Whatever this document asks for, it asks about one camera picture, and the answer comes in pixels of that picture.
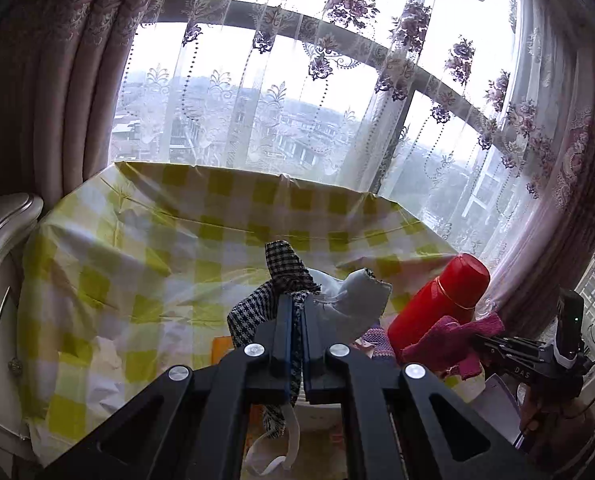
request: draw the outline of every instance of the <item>gold band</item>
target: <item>gold band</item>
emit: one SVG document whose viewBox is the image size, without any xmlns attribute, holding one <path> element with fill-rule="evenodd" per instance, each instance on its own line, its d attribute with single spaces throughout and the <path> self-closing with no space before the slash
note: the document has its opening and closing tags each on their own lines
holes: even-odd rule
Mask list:
<svg viewBox="0 0 595 480">
<path fill-rule="evenodd" d="M 439 290 L 442 291 L 442 294 L 445 295 L 447 298 L 449 298 L 449 300 L 451 300 L 453 303 L 455 303 L 459 308 L 463 308 L 464 310 L 472 310 L 475 308 L 475 306 L 464 306 L 464 305 L 460 305 L 459 303 L 457 303 L 453 298 L 451 298 L 446 290 L 444 290 L 444 287 L 442 286 L 442 283 L 439 281 L 439 276 L 437 278 L 435 278 L 435 281 L 437 282 L 437 286 L 439 286 Z"/>
</svg>

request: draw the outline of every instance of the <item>orange object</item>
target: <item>orange object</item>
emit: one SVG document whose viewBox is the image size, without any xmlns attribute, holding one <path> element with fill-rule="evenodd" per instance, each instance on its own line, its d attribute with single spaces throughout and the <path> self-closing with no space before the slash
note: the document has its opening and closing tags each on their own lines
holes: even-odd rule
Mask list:
<svg viewBox="0 0 595 480">
<path fill-rule="evenodd" d="M 415 294 L 389 326 L 388 339 L 395 354 L 417 343 L 443 316 L 468 323 L 490 280 L 480 260 L 471 254 L 458 254 Z"/>
<path fill-rule="evenodd" d="M 232 339 L 229 335 L 215 337 L 211 347 L 211 364 L 216 365 L 232 350 Z"/>
</svg>

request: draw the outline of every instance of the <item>window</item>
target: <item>window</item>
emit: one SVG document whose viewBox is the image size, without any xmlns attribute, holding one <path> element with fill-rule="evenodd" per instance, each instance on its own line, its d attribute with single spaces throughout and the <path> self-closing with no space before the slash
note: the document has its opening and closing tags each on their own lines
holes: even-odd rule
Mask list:
<svg viewBox="0 0 595 480">
<path fill-rule="evenodd" d="M 338 1 L 357 2 L 355 21 Z M 140 157 L 371 190 L 495 266 L 500 231 L 531 206 L 482 126 L 505 122 L 506 86 L 497 102 L 488 92 L 517 73 L 522 3 L 362 1 L 197 0 L 189 24 L 164 6 L 133 42 L 116 117 L 142 121 Z M 397 43 L 411 1 L 430 14 L 419 51 Z M 447 58 L 463 38 L 474 54 L 460 80 Z M 125 142 L 114 130 L 110 160 Z"/>
</svg>

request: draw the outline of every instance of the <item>houndstooth fabric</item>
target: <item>houndstooth fabric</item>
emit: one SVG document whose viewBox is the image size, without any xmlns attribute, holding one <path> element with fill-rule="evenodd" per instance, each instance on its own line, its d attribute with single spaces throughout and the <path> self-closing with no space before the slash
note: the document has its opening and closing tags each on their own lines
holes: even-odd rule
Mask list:
<svg viewBox="0 0 595 480">
<path fill-rule="evenodd" d="M 232 343 L 235 347 L 253 342 L 255 329 L 260 323 L 277 316 L 280 294 L 289 294 L 293 299 L 293 328 L 291 347 L 291 404 L 295 404 L 302 379 L 302 333 L 301 313 L 306 296 L 319 292 L 311 274 L 289 243 L 280 240 L 266 244 L 266 266 L 270 280 L 259 286 L 248 298 L 235 305 L 226 317 Z M 284 416 L 279 406 L 265 406 L 263 424 L 271 437 L 284 433 Z"/>
</svg>

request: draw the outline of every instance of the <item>pink cloth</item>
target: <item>pink cloth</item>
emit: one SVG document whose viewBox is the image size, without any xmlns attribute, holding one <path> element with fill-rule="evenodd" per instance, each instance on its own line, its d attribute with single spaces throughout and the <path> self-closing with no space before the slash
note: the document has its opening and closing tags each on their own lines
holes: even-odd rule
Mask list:
<svg viewBox="0 0 595 480">
<path fill-rule="evenodd" d="M 480 358 L 471 347 L 470 338 L 474 334 L 492 336 L 503 330 L 497 314 L 463 325 L 444 316 L 417 343 L 401 351 L 399 362 L 420 363 L 433 372 L 443 372 L 457 365 L 463 379 L 475 377 L 481 371 Z"/>
</svg>

